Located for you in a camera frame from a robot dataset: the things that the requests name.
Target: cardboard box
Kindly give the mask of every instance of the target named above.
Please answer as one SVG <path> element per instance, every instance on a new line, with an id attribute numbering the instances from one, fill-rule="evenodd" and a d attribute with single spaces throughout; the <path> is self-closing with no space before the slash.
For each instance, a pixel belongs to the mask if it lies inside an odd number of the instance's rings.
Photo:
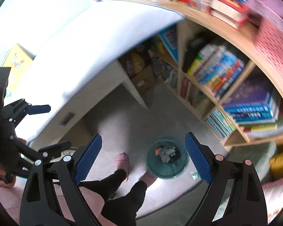
<path id="1" fill-rule="evenodd" d="M 148 65 L 138 75 L 133 77 L 131 81 L 139 94 L 141 96 L 145 95 L 145 93 L 156 84 L 151 65 Z"/>

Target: red book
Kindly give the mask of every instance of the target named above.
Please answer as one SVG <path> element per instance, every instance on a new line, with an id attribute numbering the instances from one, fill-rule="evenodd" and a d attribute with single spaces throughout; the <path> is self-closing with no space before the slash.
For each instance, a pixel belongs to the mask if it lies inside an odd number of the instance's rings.
<path id="1" fill-rule="evenodd" d="M 188 90 L 188 85 L 189 85 L 189 81 L 184 80 L 182 83 L 182 88 L 181 88 L 181 97 L 184 99 L 186 99 L 186 92 Z"/>
<path id="2" fill-rule="evenodd" d="M 236 61 L 236 63 L 234 64 L 234 66 L 228 71 L 228 73 L 222 77 L 221 82 L 218 83 L 218 85 L 216 85 L 213 89 L 213 93 L 217 92 L 220 90 L 220 88 L 222 88 L 222 86 L 228 81 L 228 79 L 232 76 L 232 74 L 235 72 L 235 70 L 237 70 L 237 68 L 240 66 L 240 62 L 239 60 Z"/>

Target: trash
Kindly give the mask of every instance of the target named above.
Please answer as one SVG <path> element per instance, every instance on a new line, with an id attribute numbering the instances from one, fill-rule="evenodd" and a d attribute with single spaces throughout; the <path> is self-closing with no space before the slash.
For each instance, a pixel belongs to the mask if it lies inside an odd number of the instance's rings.
<path id="1" fill-rule="evenodd" d="M 192 178 L 193 178 L 194 180 L 200 178 L 198 172 L 195 172 L 195 173 L 192 175 Z"/>

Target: blue gripper pad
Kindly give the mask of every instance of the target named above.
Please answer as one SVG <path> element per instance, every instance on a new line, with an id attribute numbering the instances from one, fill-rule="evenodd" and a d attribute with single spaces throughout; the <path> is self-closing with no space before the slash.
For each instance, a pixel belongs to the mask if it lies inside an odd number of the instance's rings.
<path id="1" fill-rule="evenodd" d="M 100 136 L 100 134 L 97 134 L 76 164 L 75 176 L 73 178 L 76 185 L 86 179 L 101 148 L 102 137 Z"/>
<path id="2" fill-rule="evenodd" d="M 43 113 L 49 113 L 51 111 L 50 105 L 34 105 L 30 106 L 26 113 L 29 115 L 36 115 L 36 114 L 43 114 Z"/>
<path id="3" fill-rule="evenodd" d="M 191 160 L 202 180 L 205 180 L 208 184 L 213 181 L 213 176 L 211 174 L 211 164 L 208 162 L 201 149 L 197 145 L 194 138 L 187 134 L 184 139 L 184 145 L 186 150 L 191 157 Z"/>

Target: wall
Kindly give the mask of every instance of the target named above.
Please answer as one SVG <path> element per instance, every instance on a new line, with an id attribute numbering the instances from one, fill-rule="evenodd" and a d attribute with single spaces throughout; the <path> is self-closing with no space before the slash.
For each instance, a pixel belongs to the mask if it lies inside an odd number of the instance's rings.
<path id="1" fill-rule="evenodd" d="M 0 8 L 0 42 L 19 43 L 32 55 L 92 0 L 5 0 Z"/>

